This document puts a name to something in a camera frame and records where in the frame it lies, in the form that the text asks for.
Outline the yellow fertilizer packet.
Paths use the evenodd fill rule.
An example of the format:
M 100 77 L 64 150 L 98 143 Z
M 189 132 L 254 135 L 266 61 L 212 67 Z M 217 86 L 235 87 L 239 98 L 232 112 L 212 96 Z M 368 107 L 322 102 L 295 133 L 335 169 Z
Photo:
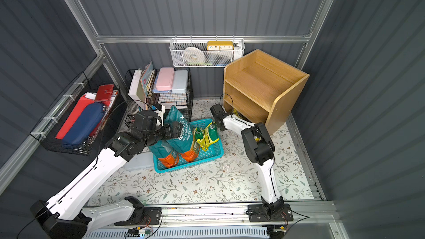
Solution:
M 211 122 L 204 129 L 204 142 L 205 147 L 209 148 L 210 145 L 219 141 L 218 128 L 215 122 Z
M 196 139 L 197 144 L 200 146 L 200 148 L 207 152 L 208 151 L 208 147 L 205 141 L 205 133 L 204 130 L 199 128 L 199 127 L 195 127 L 194 130 L 194 138 Z
M 240 114 L 238 110 L 233 109 L 233 110 L 232 110 L 232 114 L 233 114 L 234 116 L 236 116 L 237 118 L 239 118 L 239 119 L 242 119 L 242 120 L 246 121 L 246 118 L 245 118 L 242 114 Z

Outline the light grey flat lid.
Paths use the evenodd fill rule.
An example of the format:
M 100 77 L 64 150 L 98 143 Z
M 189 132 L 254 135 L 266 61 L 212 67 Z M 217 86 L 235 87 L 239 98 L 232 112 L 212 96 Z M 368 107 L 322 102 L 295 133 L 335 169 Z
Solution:
M 142 152 L 135 155 L 129 162 L 124 165 L 127 171 L 152 169 L 154 168 L 154 157 L 151 152 Z

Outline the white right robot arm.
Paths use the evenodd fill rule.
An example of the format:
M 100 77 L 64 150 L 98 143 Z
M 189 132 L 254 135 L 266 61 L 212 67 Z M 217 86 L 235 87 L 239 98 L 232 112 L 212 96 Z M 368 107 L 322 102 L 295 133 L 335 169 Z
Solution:
M 259 173 L 262 187 L 261 201 L 268 218 L 284 209 L 284 199 L 278 190 L 273 166 L 275 146 L 263 123 L 251 123 L 238 118 L 224 107 L 216 104 L 210 108 L 212 116 L 221 131 L 231 130 L 241 136 L 245 153 Z

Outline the white tape roll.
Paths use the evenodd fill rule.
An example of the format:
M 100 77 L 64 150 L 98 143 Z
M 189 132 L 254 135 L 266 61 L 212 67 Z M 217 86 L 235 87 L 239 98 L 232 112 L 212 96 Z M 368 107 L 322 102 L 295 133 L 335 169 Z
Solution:
M 185 48 L 183 51 L 183 58 L 187 64 L 204 64 L 205 55 L 202 50 L 194 46 Z

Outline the navy blue pouch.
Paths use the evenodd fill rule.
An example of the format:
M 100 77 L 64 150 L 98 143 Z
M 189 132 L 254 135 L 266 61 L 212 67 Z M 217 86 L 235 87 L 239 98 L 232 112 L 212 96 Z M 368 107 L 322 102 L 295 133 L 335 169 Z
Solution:
M 104 113 L 103 103 L 94 102 L 88 105 L 62 139 L 63 147 L 65 149 L 71 149 L 81 145 L 97 127 L 104 117 Z

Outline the floral table mat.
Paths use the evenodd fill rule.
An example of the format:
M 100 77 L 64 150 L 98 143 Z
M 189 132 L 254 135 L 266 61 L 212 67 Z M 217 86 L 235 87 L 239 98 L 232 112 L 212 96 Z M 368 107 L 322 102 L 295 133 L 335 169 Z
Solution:
M 172 172 L 157 173 L 153 168 L 118 170 L 88 201 L 101 206 L 134 196 L 148 205 L 195 204 L 209 202 L 259 201 L 258 172 L 245 156 L 241 137 L 232 131 L 220 133 L 224 155 L 212 162 Z M 287 125 L 272 135 L 276 146 L 274 173 L 284 200 L 319 198 L 306 175 Z

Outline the teal plastic basket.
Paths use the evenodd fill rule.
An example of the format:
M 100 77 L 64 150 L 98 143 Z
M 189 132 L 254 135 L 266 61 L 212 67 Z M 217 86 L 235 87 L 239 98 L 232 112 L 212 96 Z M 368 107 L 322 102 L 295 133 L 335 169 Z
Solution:
M 187 162 L 185 159 L 182 158 L 182 156 L 179 156 L 178 163 L 171 168 L 167 168 L 159 161 L 159 158 L 153 155 L 153 164 L 157 173 L 167 173 L 179 169 L 188 168 L 191 166 L 197 166 L 206 162 L 212 162 L 216 159 L 221 158 L 223 155 L 224 149 L 222 146 L 222 141 L 220 138 L 218 138 L 218 141 L 211 144 L 207 151 L 204 151 L 201 148 L 198 157 L 193 162 Z

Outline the teal fertilizer bag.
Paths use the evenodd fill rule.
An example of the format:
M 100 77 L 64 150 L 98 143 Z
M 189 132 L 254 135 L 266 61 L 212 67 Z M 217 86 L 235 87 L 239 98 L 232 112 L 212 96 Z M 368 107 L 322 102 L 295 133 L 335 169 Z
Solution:
M 165 168 L 175 167 L 179 163 L 178 152 L 165 140 L 158 141 L 148 148 Z
M 169 139 L 167 142 L 188 163 L 195 161 L 198 158 L 200 147 L 194 137 L 193 128 L 184 115 L 175 106 L 172 106 L 164 122 L 165 124 L 178 122 L 183 126 L 180 136 Z

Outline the dark red wallet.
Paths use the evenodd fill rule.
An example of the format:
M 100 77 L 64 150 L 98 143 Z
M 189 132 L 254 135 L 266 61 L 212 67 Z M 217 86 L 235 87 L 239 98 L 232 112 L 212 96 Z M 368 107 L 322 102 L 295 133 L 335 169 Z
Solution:
M 106 102 L 110 101 L 114 92 L 114 84 L 107 84 L 99 86 L 94 102 Z

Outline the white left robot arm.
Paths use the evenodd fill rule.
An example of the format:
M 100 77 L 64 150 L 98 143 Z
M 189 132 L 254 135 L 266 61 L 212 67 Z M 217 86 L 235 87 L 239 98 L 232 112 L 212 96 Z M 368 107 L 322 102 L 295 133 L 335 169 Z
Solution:
M 97 158 L 64 189 L 31 207 L 34 218 L 51 239 L 82 239 L 107 225 L 135 225 L 145 218 L 144 205 L 129 196 L 111 205 L 87 208 L 85 204 L 116 171 L 149 146 L 179 138 L 183 125 L 163 122 L 165 110 L 138 112 L 132 127 L 115 134 Z

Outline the white book in organizer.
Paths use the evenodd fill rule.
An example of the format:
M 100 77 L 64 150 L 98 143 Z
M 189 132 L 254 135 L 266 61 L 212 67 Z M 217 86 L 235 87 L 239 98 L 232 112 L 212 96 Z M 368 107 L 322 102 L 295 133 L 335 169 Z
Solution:
M 142 70 L 136 70 L 134 72 L 128 95 L 142 110 L 147 110 L 148 106 L 146 105 L 145 92 L 141 83 L 142 73 Z

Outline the light blue pencil case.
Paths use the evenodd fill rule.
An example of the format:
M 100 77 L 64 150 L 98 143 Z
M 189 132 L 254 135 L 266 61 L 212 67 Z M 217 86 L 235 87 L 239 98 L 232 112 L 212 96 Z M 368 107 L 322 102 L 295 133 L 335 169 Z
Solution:
M 176 70 L 174 72 L 174 79 L 171 92 L 173 94 L 183 94 L 187 92 L 189 73 L 187 70 Z

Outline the red folder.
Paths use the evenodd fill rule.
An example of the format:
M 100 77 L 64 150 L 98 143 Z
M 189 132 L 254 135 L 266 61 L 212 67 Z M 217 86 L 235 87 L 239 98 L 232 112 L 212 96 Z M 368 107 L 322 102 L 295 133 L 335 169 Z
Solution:
M 66 134 L 69 132 L 69 130 L 72 128 L 76 120 L 80 117 L 84 109 L 90 105 L 93 104 L 94 100 L 87 98 L 85 96 L 82 96 L 79 98 L 76 106 L 73 108 L 71 114 L 66 119 L 65 123 L 62 125 L 59 132 L 56 134 L 56 139 L 63 139 Z

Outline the yellow clock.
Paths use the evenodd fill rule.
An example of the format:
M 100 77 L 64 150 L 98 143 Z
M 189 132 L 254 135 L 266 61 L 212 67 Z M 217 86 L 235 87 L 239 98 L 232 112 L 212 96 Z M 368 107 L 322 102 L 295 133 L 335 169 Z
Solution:
M 207 51 L 232 51 L 234 43 L 230 40 L 210 40 L 207 42 Z

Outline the pink pencil case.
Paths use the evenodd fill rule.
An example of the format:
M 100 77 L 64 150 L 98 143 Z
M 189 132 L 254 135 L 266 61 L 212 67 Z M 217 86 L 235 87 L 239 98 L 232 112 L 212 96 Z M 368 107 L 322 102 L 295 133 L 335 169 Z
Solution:
M 172 89 L 174 72 L 175 70 L 173 67 L 162 67 L 159 70 L 155 86 L 157 91 L 169 91 Z

